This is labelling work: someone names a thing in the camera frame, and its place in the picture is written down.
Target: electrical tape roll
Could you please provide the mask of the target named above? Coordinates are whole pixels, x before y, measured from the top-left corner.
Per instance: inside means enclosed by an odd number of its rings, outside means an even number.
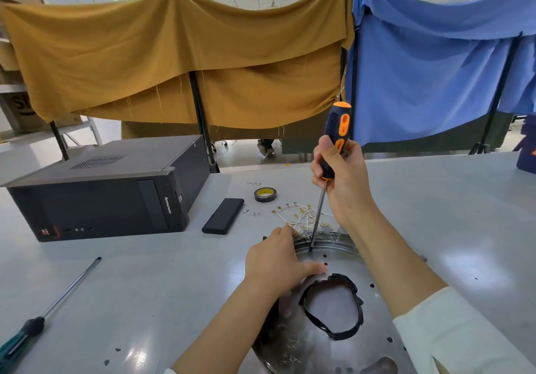
[[[258,188],[253,195],[257,202],[268,203],[277,198],[277,191],[274,188]]]

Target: person's foot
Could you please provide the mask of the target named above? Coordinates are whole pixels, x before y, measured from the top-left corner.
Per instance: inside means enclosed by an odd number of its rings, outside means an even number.
[[[265,146],[264,144],[262,144],[260,141],[257,143],[257,147],[259,149],[259,152],[264,155],[265,157],[269,157],[270,155],[273,154],[273,147],[270,145],[270,146]]]

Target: forearm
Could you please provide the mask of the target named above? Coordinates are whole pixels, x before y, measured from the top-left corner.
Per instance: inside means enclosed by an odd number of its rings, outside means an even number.
[[[178,374],[236,373],[277,296],[244,280],[197,340],[178,358]]]
[[[353,219],[350,236],[393,318],[404,315],[447,286],[376,206]]]

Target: black rectangular device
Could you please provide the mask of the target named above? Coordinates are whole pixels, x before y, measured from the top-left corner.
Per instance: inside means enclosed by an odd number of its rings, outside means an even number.
[[[37,240],[183,231],[210,173],[203,137],[111,141],[6,185]]]
[[[225,198],[201,231],[209,234],[227,234],[243,205],[243,199]]]

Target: table surface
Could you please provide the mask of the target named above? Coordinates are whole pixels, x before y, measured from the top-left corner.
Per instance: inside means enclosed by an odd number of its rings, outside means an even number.
[[[517,153],[417,157],[370,161],[368,169],[387,218],[536,364],[536,175],[516,161]],[[254,201],[254,183],[276,188],[278,199]],[[315,207],[319,193],[306,167],[213,174],[183,233],[43,244],[2,189],[1,342],[102,256],[17,372],[162,373],[242,280],[250,246],[282,225],[271,210],[294,201]],[[250,211],[226,236],[201,233],[225,197],[244,198]],[[250,353],[241,372],[263,369]]]

